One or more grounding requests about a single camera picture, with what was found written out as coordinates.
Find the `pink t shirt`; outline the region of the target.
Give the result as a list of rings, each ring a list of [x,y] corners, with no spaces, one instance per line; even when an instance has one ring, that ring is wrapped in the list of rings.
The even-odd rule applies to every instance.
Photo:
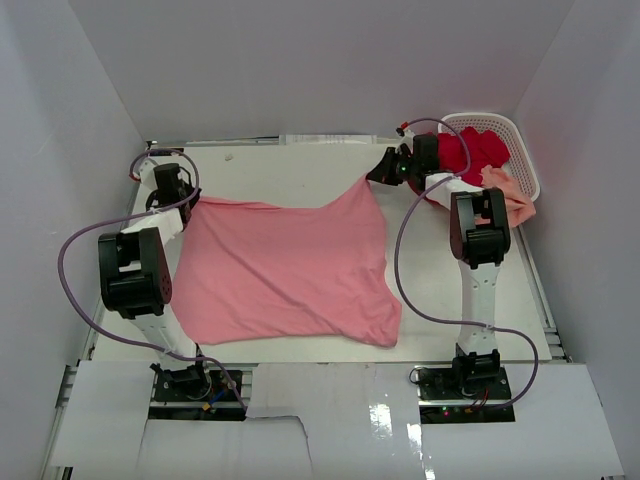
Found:
[[[204,197],[170,306],[198,344],[341,336],[392,348],[402,306],[386,281],[386,241],[365,178],[317,208]]]

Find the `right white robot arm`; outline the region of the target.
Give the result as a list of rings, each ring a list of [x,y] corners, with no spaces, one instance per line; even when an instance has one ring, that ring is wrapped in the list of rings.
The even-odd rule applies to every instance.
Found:
[[[462,282],[462,318],[440,319],[411,303],[400,281],[399,250],[410,218],[401,223],[394,247],[394,277],[401,298],[419,317],[460,328],[451,366],[443,373],[419,373],[415,381],[443,395],[486,398],[500,382],[501,362],[495,338],[495,287],[500,267],[511,246],[503,192],[498,188],[472,191],[460,178],[440,171],[437,138],[417,135],[385,150],[367,179],[398,186],[405,182],[424,188],[424,194],[442,193],[449,210],[449,243],[458,261]]]

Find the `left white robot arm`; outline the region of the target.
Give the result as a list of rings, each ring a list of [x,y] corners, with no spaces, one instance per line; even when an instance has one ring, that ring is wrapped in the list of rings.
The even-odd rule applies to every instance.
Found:
[[[199,347],[171,314],[173,286],[165,246],[188,225],[199,190],[177,163],[143,162],[140,177],[151,189],[145,209],[150,216],[98,240],[100,287],[107,310],[130,321],[145,341],[160,347],[152,369],[161,384],[190,400],[205,398],[211,374],[201,361],[181,362],[171,353],[194,357]]]

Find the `red t shirt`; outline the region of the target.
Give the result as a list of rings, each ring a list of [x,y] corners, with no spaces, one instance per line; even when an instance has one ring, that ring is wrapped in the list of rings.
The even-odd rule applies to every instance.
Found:
[[[501,168],[510,159],[506,145],[492,131],[487,130],[479,133],[472,127],[467,127],[461,131],[461,137],[467,145],[470,154],[470,167],[461,179],[453,179],[443,186],[430,192],[425,200],[449,208],[448,201],[452,191],[480,191],[482,187],[481,170],[485,166]],[[466,169],[467,155],[460,139],[449,133],[437,135],[439,148],[438,156],[440,168],[444,174],[436,175],[434,179],[429,178],[429,185],[436,183],[443,177],[448,176],[448,172],[456,173]]]

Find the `white plastic basket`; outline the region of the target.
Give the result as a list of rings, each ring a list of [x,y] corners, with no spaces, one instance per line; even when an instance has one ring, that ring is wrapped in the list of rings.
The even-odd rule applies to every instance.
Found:
[[[540,195],[540,184],[524,140],[513,121],[496,113],[461,112],[444,116],[442,120],[461,132],[472,127],[479,133],[494,132],[506,145],[510,159],[502,169],[519,183],[521,191],[535,202]]]

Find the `peach t shirt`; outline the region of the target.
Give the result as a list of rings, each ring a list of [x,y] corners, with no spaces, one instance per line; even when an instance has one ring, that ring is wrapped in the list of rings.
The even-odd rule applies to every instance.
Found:
[[[518,181],[503,169],[485,166],[481,170],[481,176],[483,188],[498,188],[502,191],[511,229],[518,227],[536,214],[531,198],[521,191]]]

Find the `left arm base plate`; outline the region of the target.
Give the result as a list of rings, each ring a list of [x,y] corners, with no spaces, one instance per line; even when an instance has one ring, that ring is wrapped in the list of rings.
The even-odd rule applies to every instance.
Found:
[[[249,370],[231,369],[228,376],[202,362],[180,370],[150,365],[154,372],[148,417],[151,420],[242,422],[245,409],[233,391],[248,404],[252,376]]]

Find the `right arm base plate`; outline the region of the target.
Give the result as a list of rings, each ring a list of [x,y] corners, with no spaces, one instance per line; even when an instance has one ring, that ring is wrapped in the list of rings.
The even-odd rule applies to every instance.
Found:
[[[408,380],[417,387],[422,425],[514,423],[506,371],[500,368],[492,380],[480,380],[465,387],[458,384],[452,368],[415,367]]]

